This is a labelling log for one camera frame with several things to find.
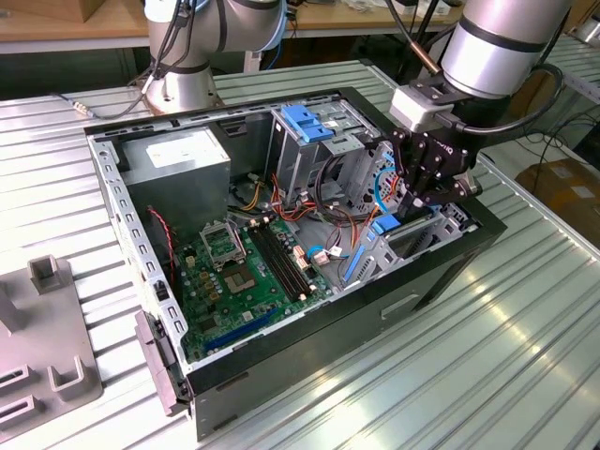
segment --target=expansion slot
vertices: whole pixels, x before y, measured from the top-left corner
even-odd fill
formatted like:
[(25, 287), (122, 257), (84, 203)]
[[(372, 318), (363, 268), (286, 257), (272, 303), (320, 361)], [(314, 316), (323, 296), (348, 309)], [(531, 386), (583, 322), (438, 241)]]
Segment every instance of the expansion slot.
[(245, 323), (239, 328), (236, 328), (223, 336), (219, 336), (213, 340), (209, 340), (204, 344), (204, 349), (208, 352), (209, 350), (214, 350), (216, 348), (225, 347), (229, 345), (230, 343), (241, 338), (242, 336), (247, 335), (248, 333), (252, 333), (258, 330), (259, 328), (262, 328), (265, 325), (267, 325), (271, 316), (276, 312), (276, 308), (271, 309), (269, 312), (259, 317), (258, 319), (255, 319), (254, 321)]
[(271, 230), (262, 226), (255, 227), (248, 230), (248, 234), (292, 302), (301, 299), (301, 295), (310, 294), (307, 281), (292, 260), (288, 258)]

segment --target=ram slot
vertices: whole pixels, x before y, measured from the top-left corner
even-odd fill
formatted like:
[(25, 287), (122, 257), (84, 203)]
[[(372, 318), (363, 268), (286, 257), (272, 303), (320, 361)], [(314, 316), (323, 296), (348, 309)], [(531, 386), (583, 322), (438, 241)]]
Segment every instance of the ram slot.
[(310, 293), (308, 283), (281, 248), (279, 241), (271, 230), (257, 228), (251, 230), (249, 235), (291, 301), (297, 301), (302, 293), (306, 295)]

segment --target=blue pcie slot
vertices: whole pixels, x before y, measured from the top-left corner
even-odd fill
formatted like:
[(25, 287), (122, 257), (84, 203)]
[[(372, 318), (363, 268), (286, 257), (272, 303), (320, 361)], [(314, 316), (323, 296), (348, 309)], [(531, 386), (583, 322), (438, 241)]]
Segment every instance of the blue pcie slot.
[(360, 257), (363, 256), (364, 252), (365, 252), (365, 246), (360, 246), (358, 248), (358, 251), (356, 251), (354, 258), (352, 258), (350, 267), (348, 267), (348, 270), (346, 271), (346, 274), (344, 275), (344, 281), (348, 281), (350, 279), (350, 277), (352, 276), (352, 274), (354, 272), (354, 269), (356, 268), (356, 265), (358, 264), (358, 261), (360, 260)]
[(277, 310), (277, 308), (271, 309), (269, 312), (263, 314), (261, 317), (253, 320), (252, 322), (245, 323), (239, 328), (235, 328), (223, 336), (209, 340), (204, 344), (204, 349), (208, 352), (209, 350), (214, 350), (218, 347), (225, 347), (243, 335), (247, 335), (248, 333), (258, 330), (269, 323), (269, 319), (271, 319), (271, 316), (275, 314)]

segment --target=yellow wire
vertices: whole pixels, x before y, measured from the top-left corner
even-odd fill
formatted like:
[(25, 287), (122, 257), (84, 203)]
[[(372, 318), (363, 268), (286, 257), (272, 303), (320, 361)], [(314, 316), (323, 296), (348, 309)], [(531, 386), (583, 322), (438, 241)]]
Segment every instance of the yellow wire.
[(252, 208), (254, 208), (256, 206), (256, 203), (259, 202), (259, 191), (261, 190), (261, 186), (263, 185), (263, 183), (259, 182), (256, 184), (256, 188), (254, 189), (254, 197), (252, 198), (252, 202), (250, 202), (249, 204), (247, 204), (246, 206), (243, 206), (242, 209), (243, 211), (250, 211)]

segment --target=aluminum workbench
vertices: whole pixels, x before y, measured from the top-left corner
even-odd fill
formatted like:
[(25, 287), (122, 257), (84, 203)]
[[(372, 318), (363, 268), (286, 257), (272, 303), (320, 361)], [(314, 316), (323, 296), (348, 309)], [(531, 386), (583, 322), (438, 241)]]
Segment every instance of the aluminum workbench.
[[(389, 107), (393, 84), (359, 62), (217, 77), (229, 104), (342, 85)], [(77, 99), (116, 113), (135, 96), (119, 88)], [(140, 105), (128, 117), (146, 114)], [(135, 338), (140, 306), (82, 134), (91, 123), (53, 97), (0, 103), (0, 271), (48, 253), (68, 258), (104, 385), (98, 400), (3, 450), (195, 448), (193, 423), (164, 415)], [(598, 251), (487, 160), (475, 174), (481, 202), (508, 226), (499, 242), (435, 304), (203, 448), (595, 446)]]

